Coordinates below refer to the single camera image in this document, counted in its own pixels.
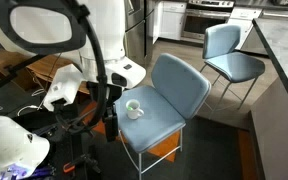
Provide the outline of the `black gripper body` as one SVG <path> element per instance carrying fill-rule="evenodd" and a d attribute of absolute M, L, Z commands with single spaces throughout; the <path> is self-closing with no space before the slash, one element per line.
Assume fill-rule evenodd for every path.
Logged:
<path fill-rule="evenodd" d="M 115 101 L 122 95 L 122 88 L 109 85 L 107 88 L 108 97 L 106 101 L 106 111 L 104 113 L 105 134 L 108 142 L 114 141 L 118 136 L 118 117 L 116 113 Z"/>

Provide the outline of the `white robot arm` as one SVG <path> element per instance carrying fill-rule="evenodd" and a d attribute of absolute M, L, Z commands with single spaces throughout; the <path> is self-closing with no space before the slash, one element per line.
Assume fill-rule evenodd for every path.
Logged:
<path fill-rule="evenodd" d="M 86 42 L 78 49 L 80 64 L 69 64 L 56 71 L 44 106 L 56 113 L 62 128 L 83 132 L 100 120 L 105 123 L 109 141 L 118 135 L 115 101 L 125 89 L 132 89 L 145 77 L 146 70 L 126 55 L 125 0 L 80 0 L 73 9 L 75 20 L 85 32 Z M 82 83 L 96 101 L 93 118 L 65 120 L 60 111 L 71 104 Z"/>

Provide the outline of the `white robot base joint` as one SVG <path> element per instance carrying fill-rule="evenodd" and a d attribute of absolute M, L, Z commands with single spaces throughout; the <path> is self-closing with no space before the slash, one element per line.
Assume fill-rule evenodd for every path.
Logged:
<path fill-rule="evenodd" d="M 0 180 L 28 178 L 46 158 L 50 142 L 0 115 Z"/>

